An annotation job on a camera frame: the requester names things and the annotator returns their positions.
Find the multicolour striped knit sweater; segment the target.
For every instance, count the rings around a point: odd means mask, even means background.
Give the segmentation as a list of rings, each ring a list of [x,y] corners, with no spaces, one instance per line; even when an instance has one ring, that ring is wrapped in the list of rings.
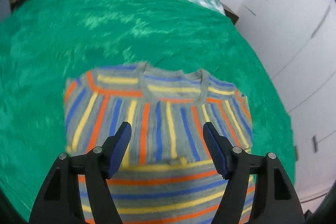
[[[200,69],[186,74],[148,63],[96,68],[68,79],[67,151],[85,154],[123,122],[131,140],[108,181],[124,223],[210,223],[226,188],[203,139],[211,122],[249,152],[252,119],[234,84]]]

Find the green plush bed blanket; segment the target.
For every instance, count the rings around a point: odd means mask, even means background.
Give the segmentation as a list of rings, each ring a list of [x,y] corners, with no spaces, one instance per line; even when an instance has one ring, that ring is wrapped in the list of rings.
[[[256,53],[225,15],[185,0],[31,0],[1,23],[1,189],[24,219],[67,151],[68,79],[148,63],[200,69],[247,97],[250,152],[277,153],[295,178],[293,132]]]

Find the white wardrobe doors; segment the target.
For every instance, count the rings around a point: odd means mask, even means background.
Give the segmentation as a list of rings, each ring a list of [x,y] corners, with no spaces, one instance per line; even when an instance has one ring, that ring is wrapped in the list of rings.
[[[302,202],[335,181],[335,0],[245,0],[238,29],[291,118]]]

